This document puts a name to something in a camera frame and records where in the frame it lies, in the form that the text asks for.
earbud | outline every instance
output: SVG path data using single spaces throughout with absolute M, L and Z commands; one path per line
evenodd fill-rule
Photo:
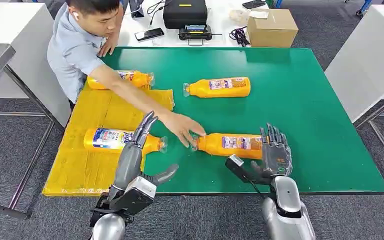
M 74 16 L 74 19 L 76 19 L 77 21 L 79 20 L 79 14 L 77 12 L 73 12 L 73 16 Z

brown box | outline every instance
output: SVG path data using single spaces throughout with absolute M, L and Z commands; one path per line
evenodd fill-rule
M 250 17 L 247 31 L 251 47 L 290 48 L 298 27 L 288 9 L 269 9 L 267 19 Z

plastic bottle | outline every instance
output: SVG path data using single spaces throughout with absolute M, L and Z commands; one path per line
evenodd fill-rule
M 261 160 L 263 156 L 261 135 L 211 133 L 195 137 L 197 147 L 192 150 L 204 151 L 216 156 L 236 154 L 240 158 Z
M 118 75 L 122 79 L 130 80 L 133 85 L 140 88 L 143 86 L 153 86 L 155 83 L 154 73 L 142 73 L 140 71 L 133 70 L 117 70 Z M 99 81 L 93 79 L 90 76 L 87 76 L 87 83 L 92 89 L 107 89 Z
M 183 95 L 200 98 L 246 97 L 250 94 L 251 82 L 248 77 L 201 79 L 195 83 L 183 83 Z
M 110 129 L 110 128 L 90 128 L 86 131 L 83 145 L 88 150 L 96 150 L 109 153 L 120 153 L 125 144 L 132 139 L 133 131 Z M 142 152 L 165 153 L 167 149 L 167 137 L 155 137 L 148 135 Z

green table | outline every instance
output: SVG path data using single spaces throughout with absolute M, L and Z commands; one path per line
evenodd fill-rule
M 173 89 L 174 111 L 207 133 L 259 134 L 266 122 L 279 127 L 288 137 L 291 177 L 302 193 L 384 193 L 382 176 L 310 49 L 119 47 L 104 61 L 115 70 L 154 72 L 154 89 Z M 183 96 L 183 83 L 235 76 L 251 80 L 248 97 Z M 225 157 L 190 152 L 161 122 L 151 133 L 168 136 L 169 146 L 166 154 L 147 155 L 144 171 L 153 175 L 179 164 L 159 193 L 255 192 L 225 167 Z

gray carpet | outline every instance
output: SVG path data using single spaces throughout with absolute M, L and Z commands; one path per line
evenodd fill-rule
M 325 69 L 359 19 L 362 0 L 285 0 L 300 29 L 294 47 L 311 48 Z M 47 1 L 53 15 L 61 1 Z M 28 100 L 0 99 L 1 111 L 33 111 Z M 384 132 L 384 118 L 375 121 Z M 0 118 L 0 204 L 7 205 L 47 127 L 44 118 Z M 384 177 L 384 148 L 369 125 L 359 134 Z M 94 197 L 40 194 L 63 133 L 53 129 L 17 209 L 0 215 L 0 240 L 86 240 Z M 384 195 L 303 196 L 319 240 L 384 240 Z M 126 232 L 131 240 L 266 240 L 258 196 L 159 196 Z

